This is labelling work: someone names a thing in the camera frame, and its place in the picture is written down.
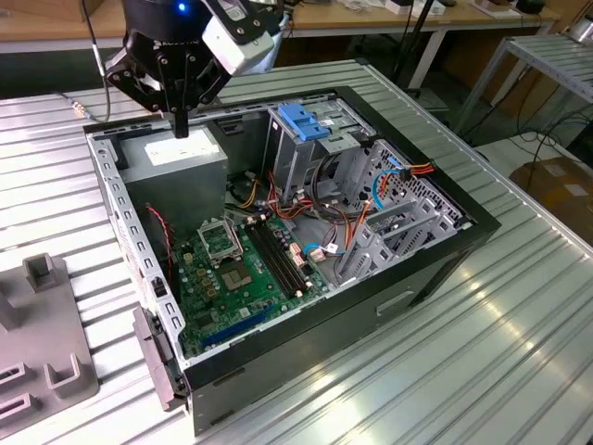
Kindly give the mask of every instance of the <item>cardboard box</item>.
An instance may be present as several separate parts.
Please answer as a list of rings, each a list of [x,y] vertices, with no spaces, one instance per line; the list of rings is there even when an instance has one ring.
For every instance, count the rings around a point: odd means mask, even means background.
[[[93,14],[101,3],[103,0],[85,0],[89,14]],[[81,0],[0,0],[0,8],[56,19],[84,21]]]
[[[593,178],[568,158],[535,164],[527,193],[593,246]],[[526,163],[511,174],[523,190],[531,167]]]

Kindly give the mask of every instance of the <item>aluminum table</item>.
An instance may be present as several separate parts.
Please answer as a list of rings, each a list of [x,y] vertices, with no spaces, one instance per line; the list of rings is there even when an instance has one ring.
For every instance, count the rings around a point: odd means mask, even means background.
[[[198,438],[207,444],[574,443],[593,433],[591,248],[370,66],[233,79],[223,102],[350,85],[502,227],[435,295]],[[95,115],[100,90],[74,94]],[[113,93],[115,118],[144,112]],[[0,268],[69,267],[101,388],[4,440],[194,443],[164,413],[132,331],[137,304],[80,120],[55,95],[0,103]]]
[[[592,46],[579,44],[561,34],[509,37],[500,42],[472,92],[463,103],[460,115],[455,123],[455,133],[458,134],[462,130],[464,123],[470,117],[473,107],[480,100],[486,86],[496,73],[498,65],[508,54],[513,54],[519,58],[519,62],[500,87],[493,104],[504,98],[527,65],[539,70],[587,102],[593,102]]]

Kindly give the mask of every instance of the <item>ram slot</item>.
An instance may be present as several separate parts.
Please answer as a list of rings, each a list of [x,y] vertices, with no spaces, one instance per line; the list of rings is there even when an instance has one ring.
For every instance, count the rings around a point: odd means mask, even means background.
[[[295,297],[298,290],[307,290],[305,280],[284,254],[270,229],[262,225],[251,227],[247,230],[247,235],[289,299]]]

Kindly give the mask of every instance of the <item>gray tray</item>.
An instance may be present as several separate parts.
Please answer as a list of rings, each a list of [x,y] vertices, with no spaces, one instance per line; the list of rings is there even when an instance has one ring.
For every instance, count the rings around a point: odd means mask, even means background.
[[[44,254],[0,273],[0,439],[98,390],[66,263]]]

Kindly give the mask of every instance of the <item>yellow wire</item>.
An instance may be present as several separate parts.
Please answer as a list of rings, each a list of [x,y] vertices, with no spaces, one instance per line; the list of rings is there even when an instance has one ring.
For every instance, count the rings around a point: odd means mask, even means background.
[[[253,202],[256,200],[256,191],[258,189],[258,185],[259,181],[254,181],[253,187],[251,188],[251,195],[249,195],[249,199],[243,204],[239,204],[237,207],[240,207],[241,209],[246,209],[247,207],[253,204]]]

